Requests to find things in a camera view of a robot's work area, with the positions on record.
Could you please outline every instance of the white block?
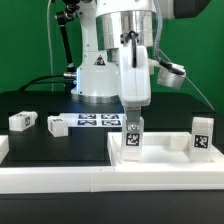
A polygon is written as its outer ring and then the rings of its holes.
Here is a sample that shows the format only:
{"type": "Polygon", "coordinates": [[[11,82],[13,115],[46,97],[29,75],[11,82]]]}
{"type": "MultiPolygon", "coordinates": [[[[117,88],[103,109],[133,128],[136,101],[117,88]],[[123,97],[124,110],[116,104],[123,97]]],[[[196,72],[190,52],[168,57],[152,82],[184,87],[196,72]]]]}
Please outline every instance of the white block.
{"type": "Polygon", "coordinates": [[[191,161],[210,162],[214,119],[194,117],[190,150],[191,161]]]}
{"type": "Polygon", "coordinates": [[[35,125],[37,117],[36,112],[22,111],[9,117],[9,129],[10,131],[24,131],[35,125]]]}
{"type": "Polygon", "coordinates": [[[59,116],[48,117],[48,130],[54,137],[68,136],[68,123],[59,116]]]}
{"type": "Polygon", "coordinates": [[[186,133],[173,134],[170,139],[170,148],[172,150],[183,151],[188,147],[189,136],[186,133]]]}

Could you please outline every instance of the white tray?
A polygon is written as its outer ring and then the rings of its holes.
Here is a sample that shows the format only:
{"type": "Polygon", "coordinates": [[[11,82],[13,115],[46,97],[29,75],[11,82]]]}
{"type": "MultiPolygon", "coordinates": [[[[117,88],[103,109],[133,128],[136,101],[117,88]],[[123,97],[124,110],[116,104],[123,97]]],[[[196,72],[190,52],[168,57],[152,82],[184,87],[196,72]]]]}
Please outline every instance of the white tray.
{"type": "MultiPolygon", "coordinates": [[[[121,133],[109,133],[110,167],[0,168],[0,194],[224,189],[224,156],[212,147],[211,163],[189,162],[188,150],[170,150],[172,134],[145,133],[139,163],[123,162],[121,133]]],[[[1,159],[7,152],[0,136],[1,159]]]]}

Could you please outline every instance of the green backdrop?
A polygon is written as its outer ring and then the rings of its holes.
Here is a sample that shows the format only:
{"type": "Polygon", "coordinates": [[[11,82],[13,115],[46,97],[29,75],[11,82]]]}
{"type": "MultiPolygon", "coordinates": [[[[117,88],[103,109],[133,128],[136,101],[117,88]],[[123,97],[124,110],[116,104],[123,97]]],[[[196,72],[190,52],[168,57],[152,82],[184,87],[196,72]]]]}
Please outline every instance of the green backdrop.
{"type": "MultiPolygon", "coordinates": [[[[0,92],[18,89],[26,82],[50,74],[47,41],[48,0],[11,0],[0,2],[0,92]]],[[[51,7],[51,28],[55,73],[66,70],[66,61],[59,27],[54,20],[64,9],[58,0],[51,7]]],[[[188,77],[211,101],[216,111],[224,115],[224,1],[212,0],[197,18],[166,20],[161,48],[175,63],[185,65],[188,77]]],[[[76,66],[81,63],[81,31],[78,20],[68,24],[69,38],[76,66]]],[[[152,76],[152,91],[170,92],[156,84],[152,76]]],[[[32,90],[50,90],[50,86],[32,90]]],[[[202,97],[185,81],[178,92],[202,97]]]]}

